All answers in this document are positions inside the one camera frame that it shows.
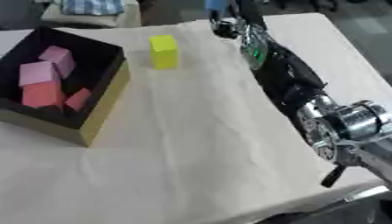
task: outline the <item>white tablecloth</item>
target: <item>white tablecloth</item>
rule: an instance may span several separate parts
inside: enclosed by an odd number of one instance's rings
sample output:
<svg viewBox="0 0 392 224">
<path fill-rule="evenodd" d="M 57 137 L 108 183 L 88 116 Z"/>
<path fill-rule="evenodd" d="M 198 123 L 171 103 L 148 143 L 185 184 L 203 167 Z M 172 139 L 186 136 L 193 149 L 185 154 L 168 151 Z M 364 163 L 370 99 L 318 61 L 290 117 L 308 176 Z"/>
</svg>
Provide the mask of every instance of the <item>white tablecloth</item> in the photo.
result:
<svg viewBox="0 0 392 224">
<path fill-rule="evenodd" d="M 266 17 L 270 33 L 329 83 L 339 103 L 392 111 L 392 89 L 319 14 Z M 333 168 L 305 145 L 258 87 L 232 40 L 207 21 L 66 30 L 123 46 L 132 82 L 90 149 L 0 123 L 0 223 L 243 223 L 301 211 L 381 181 Z M 0 53 L 28 31 L 0 32 Z M 148 37 L 171 34 L 181 65 L 150 66 Z"/>
</svg>

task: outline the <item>robotic arm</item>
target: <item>robotic arm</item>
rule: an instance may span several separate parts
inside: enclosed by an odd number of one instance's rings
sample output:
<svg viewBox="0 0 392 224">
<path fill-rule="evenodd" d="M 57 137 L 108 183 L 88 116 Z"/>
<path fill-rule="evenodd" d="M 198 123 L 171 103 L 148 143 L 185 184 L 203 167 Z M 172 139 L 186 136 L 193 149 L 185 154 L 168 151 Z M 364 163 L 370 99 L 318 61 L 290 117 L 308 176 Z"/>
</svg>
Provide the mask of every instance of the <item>robotic arm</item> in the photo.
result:
<svg viewBox="0 0 392 224">
<path fill-rule="evenodd" d="M 235 24 L 221 19 L 226 8 Z M 371 101 L 339 105 L 325 83 L 294 52 L 269 34 L 253 0 L 206 0 L 213 32 L 241 37 L 241 54 L 255 79 L 301 137 L 336 168 L 321 182 L 331 187 L 349 166 L 362 166 L 392 186 L 392 150 L 368 147 L 392 135 L 392 116 Z"/>
</svg>

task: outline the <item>wooden block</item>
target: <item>wooden block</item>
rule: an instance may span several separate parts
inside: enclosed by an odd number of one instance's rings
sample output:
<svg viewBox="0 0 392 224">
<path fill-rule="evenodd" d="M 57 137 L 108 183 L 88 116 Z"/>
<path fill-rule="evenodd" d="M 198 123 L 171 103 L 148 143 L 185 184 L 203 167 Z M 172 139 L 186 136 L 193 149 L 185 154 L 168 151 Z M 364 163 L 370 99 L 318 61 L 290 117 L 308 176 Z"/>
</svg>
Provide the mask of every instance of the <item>wooden block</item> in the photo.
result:
<svg viewBox="0 0 392 224">
<path fill-rule="evenodd" d="M 46 81 L 24 86 L 22 103 L 32 108 L 63 107 L 64 95 L 57 81 Z"/>
<path fill-rule="evenodd" d="M 59 81 L 59 74 L 49 61 L 23 64 L 19 68 L 19 86 L 45 81 Z"/>
<path fill-rule="evenodd" d="M 171 35 L 151 37 L 150 54 L 152 65 L 156 69 L 174 68 L 178 65 L 179 49 Z"/>
<path fill-rule="evenodd" d="M 63 79 L 75 69 L 75 62 L 72 53 L 55 45 L 49 46 L 40 56 L 41 60 L 51 61 Z"/>
<path fill-rule="evenodd" d="M 83 88 L 81 91 L 69 97 L 66 100 L 66 105 L 75 111 L 79 111 L 90 95 L 91 92 L 88 89 Z"/>
</svg>

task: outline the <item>pink cube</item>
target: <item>pink cube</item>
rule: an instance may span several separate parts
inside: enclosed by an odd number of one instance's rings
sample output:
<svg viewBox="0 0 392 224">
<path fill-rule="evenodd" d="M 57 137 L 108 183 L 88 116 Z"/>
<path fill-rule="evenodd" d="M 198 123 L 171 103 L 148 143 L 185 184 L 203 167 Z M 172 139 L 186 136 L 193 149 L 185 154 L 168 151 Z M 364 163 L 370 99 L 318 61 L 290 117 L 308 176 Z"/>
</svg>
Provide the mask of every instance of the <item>pink cube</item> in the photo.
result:
<svg viewBox="0 0 392 224">
<path fill-rule="evenodd" d="M 51 61 L 63 79 L 66 79 L 75 69 L 72 53 L 65 48 L 51 45 L 39 56 L 39 58 L 41 60 Z"/>
<path fill-rule="evenodd" d="M 91 92 L 88 89 L 83 88 L 76 94 L 73 94 L 71 97 L 69 97 L 66 100 L 66 105 L 72 108 L 74 111 L 79 111 L 90 95 Z"/>
<path fill-rule="evenodd" d="M 60 83 L 45 81 L 24 86 L 22 103 L 32 108 L 46 106 L 63 107 L 64 95 Z"/>
<path fill-rule="evenodd" d="M 56 72 L 51 62 L 41 61 L 20 66 L 20 87 L 44 81 L 59 81 L 59 74 Z"/>
</svg>

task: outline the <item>black box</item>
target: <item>black box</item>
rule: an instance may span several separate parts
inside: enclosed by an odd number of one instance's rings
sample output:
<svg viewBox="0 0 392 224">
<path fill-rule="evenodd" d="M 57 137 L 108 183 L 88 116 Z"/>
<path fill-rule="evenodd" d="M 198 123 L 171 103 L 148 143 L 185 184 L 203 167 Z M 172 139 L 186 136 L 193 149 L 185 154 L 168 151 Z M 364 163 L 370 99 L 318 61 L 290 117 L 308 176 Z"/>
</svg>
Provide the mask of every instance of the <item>black box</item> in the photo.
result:
<svg viewBox="0 0 392 224">
<path fill-rule="evenodd" d="M 76 68 L 62 82 L 65 95 L 70 96 L 81 88 L 87 88 L 92 93 L 76 114 L 45 113 L 21 104 L 19 66 L 39 61 L 39 55 L 49 46 L 70 50 L 76 63 Z M 128 64 L 120 46 L 45 27 L 33 31 L 3 56 L 0 74 L 0 121 L 84 146 L 92 143 L 130 79 Z"/>
</svg>

